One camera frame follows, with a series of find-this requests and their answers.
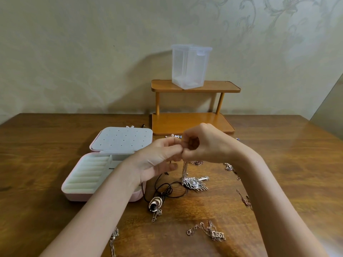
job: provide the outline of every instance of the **two-tier wooden shelf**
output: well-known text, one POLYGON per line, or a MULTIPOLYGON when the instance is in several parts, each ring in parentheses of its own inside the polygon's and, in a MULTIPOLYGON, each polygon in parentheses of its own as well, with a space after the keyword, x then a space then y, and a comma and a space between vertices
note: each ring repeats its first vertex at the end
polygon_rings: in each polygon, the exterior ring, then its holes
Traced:
POLYGON ((229 81, 205 81, 204 86, 183 90, 171 80, 152 80, 151 90, 156 92, 156 113, 152 114, 154 135, 182 134, 184 130, 200 123, 210 123, 224 133, 235 129, 219 112, 225 93, 239 93, 240 88, 229 81), (160 93, 221 93, 215 113, 161 113, 160 93))

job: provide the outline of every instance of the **forearm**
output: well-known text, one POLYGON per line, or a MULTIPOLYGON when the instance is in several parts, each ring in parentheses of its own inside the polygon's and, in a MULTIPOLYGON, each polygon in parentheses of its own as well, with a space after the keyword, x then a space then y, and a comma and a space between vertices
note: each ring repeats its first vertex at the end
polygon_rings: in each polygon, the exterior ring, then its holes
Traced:
POLYGON ((269 256, 326 256, 264 160, 249 152, 237 173, 246 189, 269 256))
POLYGON ((119 164, 41 256, 100 256, 139 180, 129 161, 119 164))

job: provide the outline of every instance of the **clear plastic box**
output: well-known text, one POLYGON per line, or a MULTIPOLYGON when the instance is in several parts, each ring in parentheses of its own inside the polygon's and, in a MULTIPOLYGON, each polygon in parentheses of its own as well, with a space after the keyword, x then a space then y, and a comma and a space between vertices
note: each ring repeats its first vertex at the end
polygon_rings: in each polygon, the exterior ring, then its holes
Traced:
POLYGON ((173 49, 172 82, 182 89, 202 87, 212 48, 193 44, 172 45, 171 48, 173 49))

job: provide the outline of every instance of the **jewelry box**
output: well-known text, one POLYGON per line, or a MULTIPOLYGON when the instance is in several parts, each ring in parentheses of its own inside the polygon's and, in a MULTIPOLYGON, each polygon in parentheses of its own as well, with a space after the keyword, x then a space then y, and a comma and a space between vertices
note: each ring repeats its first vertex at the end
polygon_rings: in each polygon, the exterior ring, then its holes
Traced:
MULTIPOLYGON (((62 192, 70 201, 88 201, 116 166, 152 142, 148 128, 107 127, 103 129, 62 184, 62 192)), ((136 187, 130 202, 143 196, 142 187, 136 187)))

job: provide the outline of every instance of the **wall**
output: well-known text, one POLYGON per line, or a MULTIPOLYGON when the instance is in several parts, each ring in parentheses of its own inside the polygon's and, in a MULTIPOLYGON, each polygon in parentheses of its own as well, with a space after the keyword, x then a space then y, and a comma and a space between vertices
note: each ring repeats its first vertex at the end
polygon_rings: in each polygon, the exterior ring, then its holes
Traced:
POLYGON ((343 75, 320 105, 311 121, 343 140, 343 75))
MULTIPOLYGON (((315 113, 342 73, 342 0, 0 0, 0 115, 154 112, 170 46, 212 46, 228 114, 315 113)), ((207 111, 162 94, 161 111, 207 111)))

